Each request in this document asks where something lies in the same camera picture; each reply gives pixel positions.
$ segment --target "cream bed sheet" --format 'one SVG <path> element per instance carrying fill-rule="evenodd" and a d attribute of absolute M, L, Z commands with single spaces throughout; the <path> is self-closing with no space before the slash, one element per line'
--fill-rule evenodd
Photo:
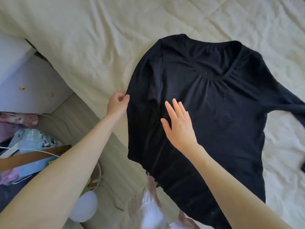
<path fill-rule="evenodd" d="M 143 54 L 180 33 L 241 41 L 305 100 L 304 0 L 0 0 L 0 28 L 27 38 L 100 118 L 109 96 L 126 91 Z M 128 145 L 126 117 L 115 134 Z M 272 112 L 265 134 L 267 204 L 292 227 L 304 227 L 305 130 L 291 114 Z"/>

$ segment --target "floor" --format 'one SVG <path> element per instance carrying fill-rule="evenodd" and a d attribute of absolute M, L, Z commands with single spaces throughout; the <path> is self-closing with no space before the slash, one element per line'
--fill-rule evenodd
<path fill-rule="evenodd" d="M 99 121 L 76 94 L 69 97 L 49 116 L 56 120 L 41 116 L 38 129 L 72 145 L 82 139 Z M 95 190 L 98 209 L 93 218 L 82 224 L 84 228 L 118 228 L 123 214 L 120 209 L 125 209 L 127 200 L 143 190 L 146 183 L 145 170 L 138 163 L 128 160 L 127 153 L 127 148 L 112 134 L 99 159 L 104 174 L 100 187 Z M 161 188 L 157 191 L 163 212 L 170 222 L 174 221 L 179 209 Z"/>

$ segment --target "black long-sleeve shirt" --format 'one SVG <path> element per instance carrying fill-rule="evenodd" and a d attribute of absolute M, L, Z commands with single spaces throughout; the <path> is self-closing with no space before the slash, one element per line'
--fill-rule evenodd
<path fill-rule="evenodd" d="M 230 225 L 195 167 L 166 138 L 160 122 L 170 122 L 164 102 L 181 101 L 198 143 L 264 202 L 267 113 L 290 111 L 305 125 L 305 104 L 274 79 L 258 52 L 238 41 L 162 38 L 140 60 L 127 94 L 128 158 L 188 216 L 216 229 Z"/>

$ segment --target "hand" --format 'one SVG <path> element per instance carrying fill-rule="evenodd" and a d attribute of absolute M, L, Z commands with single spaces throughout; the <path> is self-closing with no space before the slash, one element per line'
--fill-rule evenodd
<path fill-rule="evenodd" d="M 109 99 L 106 116 L 111 116 L 118 121 L 126 112 L 128 102 L 129 95 L 121 92 L 114 93 Z"/>
<path fill-rule="evenodd" d="M 182 103 L 177 103 L 175 99 L 173 99 L 175 110 L 167 101 L 165 106 L 172 122 L 170 128 L 168 121 L 161 119 L 166 136 L 177 150 L 185 154 L 191 147 L 198 145 L 189 113 L 185 111 Z"/>

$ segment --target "white balloon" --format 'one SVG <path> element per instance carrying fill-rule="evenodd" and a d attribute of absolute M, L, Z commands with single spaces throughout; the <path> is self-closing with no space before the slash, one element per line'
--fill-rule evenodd
<path fill-rule="evenodd" d="M 76 202 L 69 216 L 76 223 L 89 220 L 97 210 L 97 196 L 93 191 L 88 191 Z"/>

